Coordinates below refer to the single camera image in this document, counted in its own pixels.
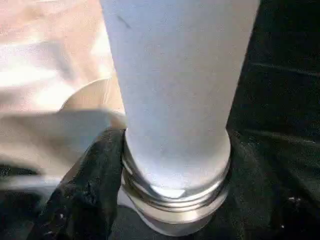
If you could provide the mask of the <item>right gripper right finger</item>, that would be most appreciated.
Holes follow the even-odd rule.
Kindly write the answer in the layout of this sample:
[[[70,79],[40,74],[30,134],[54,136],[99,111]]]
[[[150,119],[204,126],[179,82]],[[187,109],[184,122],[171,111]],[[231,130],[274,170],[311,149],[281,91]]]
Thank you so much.
[[[317,240],[320,144],[254,131],[230,133],[230,191],[209,240]]]

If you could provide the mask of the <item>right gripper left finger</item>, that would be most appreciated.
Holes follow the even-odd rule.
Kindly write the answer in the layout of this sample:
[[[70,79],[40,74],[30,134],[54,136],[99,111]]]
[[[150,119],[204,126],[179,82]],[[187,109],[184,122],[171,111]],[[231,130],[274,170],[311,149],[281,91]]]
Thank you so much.
[[[63,177],[29,233],[31,240],[106,240],[117,215],[125,131],[103,131]]]

